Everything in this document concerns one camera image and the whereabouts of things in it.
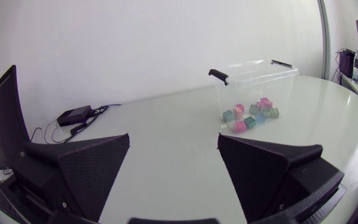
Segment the cable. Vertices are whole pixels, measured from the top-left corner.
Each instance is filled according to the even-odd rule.
[[[94,112],[94,111],[100,110],[101,108],[109,107],[109,106],[121,106],[121,105],[120,105],[120,104],[104,105],[104,106],[100,106],[100,107],[97,108],[97,109],[91,110],[91,112]]]
[[[42,128],[40,128],[40,127],[36,128],[36,129],[34,130],[34,132],[32,133],[30,142],[32,142],[32,138],[34,138],[34,134],[35,134],[35,132],[36,132],[38,129],[42,131]]]
[[[7,173],[5,173],[5,170],[4,170],[3,173],[4,173],[4,175],[8,175],[8,174],[13,173],[13,170],[11,170],[10,172],[7,172]]]
[[[55,141],[54,139],[53,139],[53,134],[55,134],[55,131],[57,130],[57,121],[56,121],[56,128],[53,130],[53,133],[52,133],[52,136],[51,136],[51,138],[52,138],[52,141],[54,142],[54,143],[62,143],[63,141],[65,141],[66,139],[63,139],[63,140],[61,140],[61,141]]]
[[[52,135],[51,135],[51,138],[52,138],[52,141],[54,142],[54,143],[66,143],[66,142],[69,142],[70,140],[72,140],[77,134],[79,134],[79,133],[81,133],[82,131],[84,131],[86,128],[88,128],[97,118],[98,118],[98,116],[99,115],[101,115],[101,114],[103,114],[107,109],[109,109],[110,108],[110,106],[121,106],[121,104],[111,104],[111,105],[104,105],[104,106],[100,106],[99,108],[96,108],[96,109],[94,109],[94,110],[91,110],[90,112],[89,112],[89,116],[90,117],[93,117],[93,119],[90,121],[90,122],[88,122],[88,123],[83,123],[83,124],[81,124],[81,125],[84,125],[84,127],[83,128],[80,128],[80,129],[78,129],[78,130],[76,130],[75,132],[74,132],[74,134],[72,134],[70,137],[68,137],[68,138],[66,138],[66,139],[63,139],[63,140],[61,140],[61,141],[56,141],[54,138],[53,138],[53,135],[55,134],[55,131],[58,129],[58,127],[57,127],[57,122],[56,122],[56,128],[53,130],[53,132],[52,132]]]
[[[47,129],[50,126],[51,123],[48,124],[47,128],[45,128],[45,132],[44,132],[44,140],[47,144],[49,144],[49,142],[47,142],[47,138],[45,137],[47,135]]]

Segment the white table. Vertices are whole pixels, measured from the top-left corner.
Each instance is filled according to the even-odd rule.
[[[358,82],[353,83],[351,78],[347,78],[345,75],[343,75],[341,85],[352,90],[355,94],[358,95]]]
[[[222,124],[214,88],[129,103],[101,115],[74,141],[129,133],[131,146],[100,222],[214,217],[221,223],[245,223],[216,150],[219,132],[233,134]],[[298,75],[286,115],[239,136],[323,145],[322,157],[345,173],[342,184],[347,188],[324,223],[345,223],[351,216],[358,203],[356,94],[326,80]]]

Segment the colorful cube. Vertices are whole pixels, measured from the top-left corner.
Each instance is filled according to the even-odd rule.
[[[256,120],[249,116],[248,118],[244,119],[244,123],[247,126],[247,129],[253,128],[256,125]]]
[[[278,108],[272,109],[272,118],[278,118],[280,116],[280,112],[278,111]]]
[[[262,98],[260,99],[260,102],[261,102],[261,103],[266,103],[266,102],[270,102],[270,100],[269,100],[267,97],[262,97]]]
[[[272,110],[270,108],[262,108],[262,112],[266,118],[269,118],[272,116]]]
[[[241,111],[240,108],[235,107],[235,108],[233,109],[233,113],[234,113],[235,119],[241,119],[241,118],[242,118],[242,111]]]
[[[257,114],[258,113],[258,105],[250,105],[249,113],[250,114]]]
[[[263,114],[263,112],[259,111],[256,115],[255,115],[255,119],[256,119],[256,122],[258,123],[262,123],[266,120],[266,117],[265,115]]]
[[[246,124],[244,124],[243,121],[234,122],[233,130],[234,130],[235,133],[244,132],[244,131],[246,131],[246,129],[247,129],[247,126],[246,126]]]
[[[266,108],[272,108],[273,107],[273,102],[264,102],[264,107]]]
[[[236,107],[240,108],[242,112],[244,112],[244,106],[242,104],[237,104]]]
[[[225,111],[225,112],[222,114],[222,116],[223,116],[223,119],[224,119],[226,122],[229,122],[229,121],[234,120],[234,113],[233,113],[233,111],[231,111],[231,110]]]

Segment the blue cube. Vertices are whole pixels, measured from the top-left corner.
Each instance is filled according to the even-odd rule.
[[[266,120],[266,117],[263,114],[263,112],[260,111],[255,115],[255,119],[256,119],[256,122],[262,123],[262,122],[264,122]]]

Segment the pink cube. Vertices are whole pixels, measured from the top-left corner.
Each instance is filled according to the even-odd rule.
[[[265,102],[265,103],[264,103],[264,107],[266,107],[266,108],[272,108],[272,107],[273,107],[273,102]]]
[[[270,100],[269,100],[267,97],[262,97],[262,98],[260,99],[260,102],[261,102],[261,103],[266,103],[266,102],[270,102]]]
[[[242,112],[244,112],[244,106],[242,104],[237,104],[236,107],[240,108]]]
[[[242,117],[242,111],[241,111],[240,108],[235,107],[235,108],[233,109],[233,113],[234,113],[235,119],[241,119],[241,117]]]
[[[247,129],[247,126],[243,121],[236,121],[234,123],[233,130],[234,130],[235,133],[244,132],[246,129]]]

